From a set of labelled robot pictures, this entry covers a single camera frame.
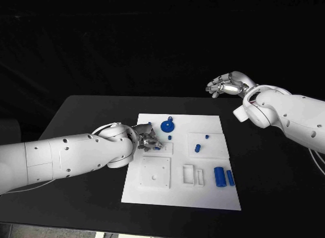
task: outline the dark backdrop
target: dark backdrop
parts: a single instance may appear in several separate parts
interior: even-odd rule
[[[208,97],[234,70],[325,100],[325,1],[0,3],[0,114],[23,140],[70,95]]]

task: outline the black table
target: black table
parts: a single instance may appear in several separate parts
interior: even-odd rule
[[[218,115],[241,211],[121,203],[126,166],[0,198],[0,223],[157,237],[325,236],[325,177],[279,128],[240,123],[241,99],[72,96],[40,139],[92,133],[139,113]]]

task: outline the white cable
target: white cable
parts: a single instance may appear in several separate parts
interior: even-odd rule
[[[321,159],[321,161],[323,162],[323,164],[325,164],[325,160],[322,159],[322,157],[321,157],[321,155],[319,155],[319,153],[315,151],[315,153],[316,153],[316,155],[318,155],[318,157],[319,157],[319,159]]]
[[[103,129],[106,126],[109,126],[109,125],[113,125],[115,124],[115,122],[113,123],[111,123],[111,124],[108,124],[108,125],[103,125],[103,126],[101,126],[95,131],[93,131],[93,133],[92,134],[95,134],[101,129]]]
[[[33,189],[36,189],[36,188],[39,188],[39,187],[33,187],[33,188],[30,188],[30,189],[20,190],[20,191],[13,191],[13,192],[26,192],[26,191],[33,190]]]
[[[313,157],[312,151],[310,151],[310,155],[312,155],[313,162],[315,162],[315,164],[318,165],[318,168],[319,168],[322,174],[325,175],[325,172],[323,172],[323,170],[322,170],[322,168],[321,168],[321,166],[319,166],[319,164],[318,164],[318,162],[316,162],[316,159],[315,159],[315,157]]]

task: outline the robotic hand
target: robotic hand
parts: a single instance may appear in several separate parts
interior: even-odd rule
[[[79,134],[0,146],[0,195],[53,179],[121,168],[134,160],[135,149],[162,148],[151,124],[112,123],[92,134]]]
[[[217,77],[206,90],[239,95],[243,105],[233,111],[240,122],[247,119],[260,127],[279,127],[293,141],[325,154],[325,102],[270,85],[259,85],[240,72]]]

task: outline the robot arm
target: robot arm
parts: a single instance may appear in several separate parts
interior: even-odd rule
[[[92,134],[1,145],[0,195],[29,184],[88,173],[105,165],[125,166],[134,159],[136,147],[145,150],[162,147],[149,124],[129,127],[112,123]]]
[[[293,141],[325,154],[325,102],[270,85],[257,85],[234,71],[207,86],[213,98],[221,93],[239,95],[243,105],[233,111],[240,122],[247,119],[260,127],[279,127]]]

